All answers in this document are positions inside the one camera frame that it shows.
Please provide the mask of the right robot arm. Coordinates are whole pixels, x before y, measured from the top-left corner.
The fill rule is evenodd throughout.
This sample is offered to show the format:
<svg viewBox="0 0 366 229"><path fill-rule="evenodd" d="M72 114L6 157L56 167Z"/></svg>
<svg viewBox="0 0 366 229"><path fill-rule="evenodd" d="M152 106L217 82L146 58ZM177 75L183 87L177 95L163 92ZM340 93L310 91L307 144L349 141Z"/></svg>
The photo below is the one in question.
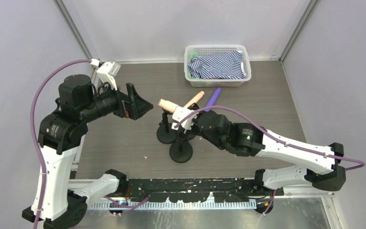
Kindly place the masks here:
<svg viewBox="0 0 366 229"><path fill-rule="evenodd" d="M316 146L280 136L251 123L233 123L225 115L209 111L199 114L192 130L220 150L236 156L275 158L292 163L281 169L259 169L255 186L275 190L283 186L312 184L324 191L339 191L346 182L346 170L338 156L343 145Z"/></svg>

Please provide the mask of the black stand front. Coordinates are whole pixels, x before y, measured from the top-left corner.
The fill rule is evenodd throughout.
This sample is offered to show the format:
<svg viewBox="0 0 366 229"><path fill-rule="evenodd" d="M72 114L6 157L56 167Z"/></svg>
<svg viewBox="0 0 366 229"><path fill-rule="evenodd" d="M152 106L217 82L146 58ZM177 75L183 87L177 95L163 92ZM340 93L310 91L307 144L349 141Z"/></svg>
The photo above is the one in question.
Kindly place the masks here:
<svg viewBox="0 0 366 229"><path fill-rule="evenodd" d="M169 148L169 156L176 163L186 163L193 156L193 148L188 140L188 135L180 133L177 140Z"/></svg>

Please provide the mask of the purple microphone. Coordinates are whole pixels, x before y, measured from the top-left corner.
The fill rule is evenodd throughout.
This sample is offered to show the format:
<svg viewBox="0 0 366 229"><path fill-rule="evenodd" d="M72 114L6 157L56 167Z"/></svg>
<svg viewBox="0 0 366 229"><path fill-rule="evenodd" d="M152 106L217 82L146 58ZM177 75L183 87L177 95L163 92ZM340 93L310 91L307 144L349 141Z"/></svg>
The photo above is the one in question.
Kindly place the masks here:
<svg viewBox="0 0 366 229"><path fill-rule="evenodd" d="M219 98L219 95L220 95L221 91L222 91L221 87L217 87L215 89L215 91L213 92L212 96L208 100L208 102L206 104L206 107L215 105L217 99Z"/></svg>

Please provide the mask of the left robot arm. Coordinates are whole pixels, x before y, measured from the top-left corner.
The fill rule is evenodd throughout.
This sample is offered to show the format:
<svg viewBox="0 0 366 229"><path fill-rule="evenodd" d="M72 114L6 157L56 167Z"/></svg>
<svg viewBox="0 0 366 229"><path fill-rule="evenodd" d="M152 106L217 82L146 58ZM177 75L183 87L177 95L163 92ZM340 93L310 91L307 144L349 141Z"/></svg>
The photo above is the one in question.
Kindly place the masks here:
<svg viewBox="0 0 366 229"><path fill-rule="evenodd" d="M114 169L85 187L70 190L68 183L73 159L88 132L88 123L114 114L137 120L153 109L142 99L132 83L127 93L111 89L108 83L96 91L89 76L71 75L59 85L56 109L40 123L37 146L43 156L39 191L22 217L30 222L43 221L45 229L69 229L81 222L87 208L109 194L125 194L127 177Z"/></svg>

